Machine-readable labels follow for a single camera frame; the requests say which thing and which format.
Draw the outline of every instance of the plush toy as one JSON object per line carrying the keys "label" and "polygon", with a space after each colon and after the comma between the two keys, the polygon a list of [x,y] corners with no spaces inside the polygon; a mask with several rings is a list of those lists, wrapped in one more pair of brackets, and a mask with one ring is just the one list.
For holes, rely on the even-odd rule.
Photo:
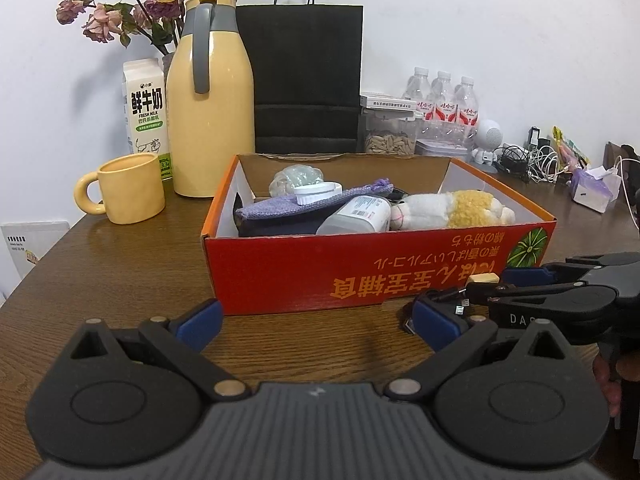
{"label": "plush toy", "polygon": [[409,195],[391,208],[391,230],[511,225],[515,213],[491,193],[466,190]]}

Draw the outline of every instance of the yellow thermos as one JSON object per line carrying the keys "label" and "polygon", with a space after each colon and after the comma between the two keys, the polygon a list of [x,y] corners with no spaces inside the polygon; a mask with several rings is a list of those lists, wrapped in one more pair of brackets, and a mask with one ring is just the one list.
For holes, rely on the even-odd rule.
{"label": "yellow thermos", "polygon": [[255,151],[254,76],[236,0],[188,0],[186,9],[166,82],[174,189],[211,197],[232,156]]}

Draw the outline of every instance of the mug handle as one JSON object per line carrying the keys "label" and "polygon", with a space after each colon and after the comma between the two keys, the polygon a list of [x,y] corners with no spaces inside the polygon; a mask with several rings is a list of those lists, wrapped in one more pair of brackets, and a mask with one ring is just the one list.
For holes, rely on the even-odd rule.
{"label": "mug handle", "polygon": [[98,172],[92,171],[78,180],[76,187],[74,188],[74,200],[76,200],[76,204],[80,209],[82,209],[82,211],[89,215],[103,215],[106,212],[104,204],[95,203],[89,198],[89,195],[86,192],[89,184],[96,180],[98,180]]}

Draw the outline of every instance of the red cardboard box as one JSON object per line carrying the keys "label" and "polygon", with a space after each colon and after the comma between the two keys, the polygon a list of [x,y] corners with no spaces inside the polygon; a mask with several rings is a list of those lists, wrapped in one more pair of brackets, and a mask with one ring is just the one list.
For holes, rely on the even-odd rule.
{"label": "red cardboard box", "polygon": [[[239,238],[233,211],[269,197],[290,164],[319,168],[343,189],[389,178],[408,193],[479,189],[516,213],[517,225],[356,235]],[[381,303],[472,274],[539,264],[556,219],[513,189],[446,157],[238,155],[211,203],[202,245],[226,314],[299,312]]]}

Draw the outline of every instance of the sunflower seeds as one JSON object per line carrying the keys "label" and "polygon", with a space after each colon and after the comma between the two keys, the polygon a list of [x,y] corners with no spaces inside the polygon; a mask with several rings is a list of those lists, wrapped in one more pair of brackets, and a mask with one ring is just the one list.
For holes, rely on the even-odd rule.
{"label": "sunflower seeds", "polygon": [[413,155],[415,139],[407,136],[372,135],[365,142],[365,153],[393,153],[395,155]]}

